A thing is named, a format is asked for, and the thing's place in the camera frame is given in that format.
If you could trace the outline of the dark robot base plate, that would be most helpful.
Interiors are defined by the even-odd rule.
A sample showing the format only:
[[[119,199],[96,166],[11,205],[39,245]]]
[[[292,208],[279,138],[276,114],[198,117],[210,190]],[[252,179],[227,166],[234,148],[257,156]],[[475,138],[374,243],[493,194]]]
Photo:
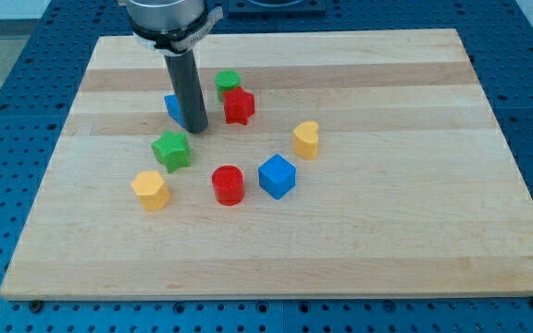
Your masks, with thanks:
[[[231,17],[324,15],[327,0],[229,0],[223,2]]]

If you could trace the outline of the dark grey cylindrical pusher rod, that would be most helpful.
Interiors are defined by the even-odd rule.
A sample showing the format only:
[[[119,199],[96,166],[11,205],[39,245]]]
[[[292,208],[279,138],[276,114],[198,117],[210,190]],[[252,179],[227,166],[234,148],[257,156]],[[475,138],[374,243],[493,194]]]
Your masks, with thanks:
[[[193,50],[178,56],[166,56],[165,60],[184,129],[190,133],[205,131],[208,118]]]

